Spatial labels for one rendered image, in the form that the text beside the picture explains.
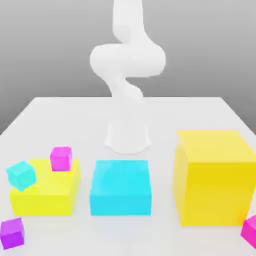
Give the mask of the small magenta cube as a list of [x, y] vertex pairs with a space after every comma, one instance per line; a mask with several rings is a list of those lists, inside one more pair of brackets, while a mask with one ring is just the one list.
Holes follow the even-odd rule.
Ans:
[[50, 154], [50, 164], [53, 172], [69, 172], [73, 164], [72, 148], [55, 146]]

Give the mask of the small turquoise cube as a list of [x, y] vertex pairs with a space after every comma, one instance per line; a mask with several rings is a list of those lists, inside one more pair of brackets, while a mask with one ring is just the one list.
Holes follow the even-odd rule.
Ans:
[[20, 161], [6, 169], [9, 183], [22, 192], [37, 182], [36, 172], [33, 165]]

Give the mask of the small purple cube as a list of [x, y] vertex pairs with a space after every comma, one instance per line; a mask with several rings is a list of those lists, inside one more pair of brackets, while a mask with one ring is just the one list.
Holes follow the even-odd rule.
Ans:
[[21, 217], [1, 222], [0, 240], [4, 250], [24, 244], [25, 229]]

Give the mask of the small hot pink cube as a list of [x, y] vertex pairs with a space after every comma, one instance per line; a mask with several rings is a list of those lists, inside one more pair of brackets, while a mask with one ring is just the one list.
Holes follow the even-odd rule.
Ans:
[[240, 235], [256, 249], [256, 215], [243, 222]]

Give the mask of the large cyan box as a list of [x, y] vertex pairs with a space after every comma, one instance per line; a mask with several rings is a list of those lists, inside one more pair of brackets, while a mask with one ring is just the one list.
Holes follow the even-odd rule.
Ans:
[[147, 160], [97, 160], [89, 193], [92, 216], [150, 216]]

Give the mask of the large lime yellow box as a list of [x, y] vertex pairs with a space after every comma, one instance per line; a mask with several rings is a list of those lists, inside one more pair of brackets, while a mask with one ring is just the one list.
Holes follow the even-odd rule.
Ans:
[[24, 191], [9, 193], [13, 213], [25, 215], [71, 215], [81, 180], [80, 160], [74, 158], [70, 171], [52, 171], [47, 158], [32, 158], [37, 182]]

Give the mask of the large golden yellow box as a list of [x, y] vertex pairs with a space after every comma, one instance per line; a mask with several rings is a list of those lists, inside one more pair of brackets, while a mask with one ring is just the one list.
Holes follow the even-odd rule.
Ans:
[[172, 188], [181, 226], [241, 226], [256, 188], [256, 152], [236, 130], [180, 129]]

